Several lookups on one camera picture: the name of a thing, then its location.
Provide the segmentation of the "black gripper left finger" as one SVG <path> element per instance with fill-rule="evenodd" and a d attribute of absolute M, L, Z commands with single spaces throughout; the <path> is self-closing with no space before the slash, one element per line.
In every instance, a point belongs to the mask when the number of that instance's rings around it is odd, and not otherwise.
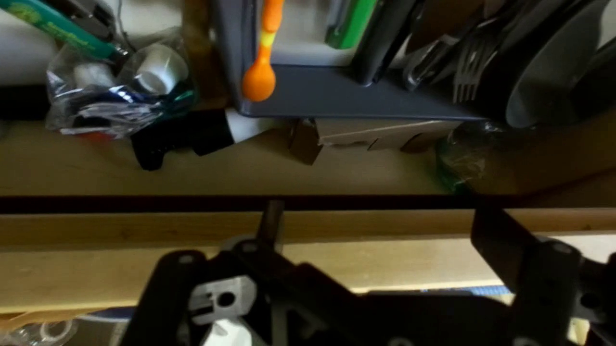
<path fill-rule="evenodd" d="M 279 248 L 279 234 L 283 231 L 283 211 L 283 200 L 270 200 L 258 225 L 256 240 L 272 250 Z"/>

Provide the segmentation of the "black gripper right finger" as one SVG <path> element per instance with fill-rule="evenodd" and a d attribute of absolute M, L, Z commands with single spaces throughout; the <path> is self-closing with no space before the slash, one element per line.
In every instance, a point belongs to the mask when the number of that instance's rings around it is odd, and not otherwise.
<path fill-rule="evenodd" d="M 520 286 L 524 259 L 539 240 L 510 213 L 479 204 L 472 221 L 472 246 L 508 288 Z"/>

